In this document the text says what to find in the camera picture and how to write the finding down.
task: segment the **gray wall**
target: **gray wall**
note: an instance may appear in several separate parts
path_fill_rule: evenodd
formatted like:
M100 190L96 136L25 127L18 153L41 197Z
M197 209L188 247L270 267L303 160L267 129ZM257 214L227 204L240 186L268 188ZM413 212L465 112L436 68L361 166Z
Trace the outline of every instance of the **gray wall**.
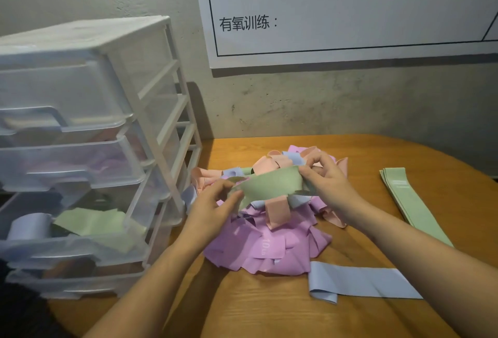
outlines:
M172 18L203 137L380 133L427 144L498 175L496 63L332 64L232 76L217 71L223 77L214 77L197 0L0 0L0 34L154 14Z

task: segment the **left hand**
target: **left hand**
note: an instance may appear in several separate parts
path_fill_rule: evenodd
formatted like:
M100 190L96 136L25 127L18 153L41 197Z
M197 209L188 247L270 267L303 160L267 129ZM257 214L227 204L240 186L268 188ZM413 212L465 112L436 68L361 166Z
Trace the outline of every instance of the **left hand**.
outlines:
M235 186L226 179L218 179L197 196L190 208L187 221L178 240L201 251L220 233L230 213L239 209L244 192L239 190L227 198L228 191ZM218 206L217 200L225 202Z

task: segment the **orange table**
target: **orange table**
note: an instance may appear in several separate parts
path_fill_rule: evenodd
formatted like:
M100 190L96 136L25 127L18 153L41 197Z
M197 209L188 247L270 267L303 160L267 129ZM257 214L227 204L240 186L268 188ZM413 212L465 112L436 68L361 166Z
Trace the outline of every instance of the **orange table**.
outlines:
M226 169L251 166L270 150L290 144L316 145L336 158L349 157L349 179L370 203L402 218L378 171L406 167L414 190L424 200L457 249L498 267L498 184L441 152L382 136L326 136L218 139L204 142L199 166ZM318 257L328 263L392 267L356 229L321 220L317 228L333 236ZM173 234L172 240L179 233ZM50 301L59 321L82 335L114 303L114 297ZM229 272L197 258L180 287L164 336L202 337L404 337L456 336L421 300L339 296L337 305L308 294L306 275L283 277Z

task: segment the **white plastic drawer unit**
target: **white plastic drawer unit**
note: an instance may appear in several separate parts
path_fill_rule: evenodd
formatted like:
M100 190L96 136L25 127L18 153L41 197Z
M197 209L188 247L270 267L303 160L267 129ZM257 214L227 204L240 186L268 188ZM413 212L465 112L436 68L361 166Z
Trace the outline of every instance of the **white plastic drawer unit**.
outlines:
M147 255L141 263L95 267L90 261L74 260L60 263L48 271L14 270L6 278L8 283L22 284L46 299L79 299L84 295L103 292L123 296L168 247L171 215L176 215L170 199L164 203L157 219L147 233Z
M87 142L0 148L0 181L13 192L47 191L54 185L86 181L92 188L140 183L142 166L153 162L138 123L83 131ZM65 134L59 136L64 141Z
M133 115L124 87L143 97L178 64L167 20L81 20L0 37L0 134L124 124Z
M150 252L147 230L159 220L169 228L181 222L183 211L177 211L174 203L163 202L168 197L169 190L157 167L148 171L141 184L91 190L68 207L55 191L18 193L0 209L0 257L11 268L43 270L75 258L89 258L97 266L141 262ZM8 239L11 223L21 216L43 212L55 219L62 211L76 207L102 213L117 208L126 216L122 228L114 226L108 234L79 236L52 224L49 238Z

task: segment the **white board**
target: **white board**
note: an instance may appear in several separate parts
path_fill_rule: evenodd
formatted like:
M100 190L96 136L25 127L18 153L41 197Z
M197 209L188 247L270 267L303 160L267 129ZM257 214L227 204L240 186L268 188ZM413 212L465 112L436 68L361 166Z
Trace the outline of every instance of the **white board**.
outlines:
M199 0L211 68L498 52L498 0Z

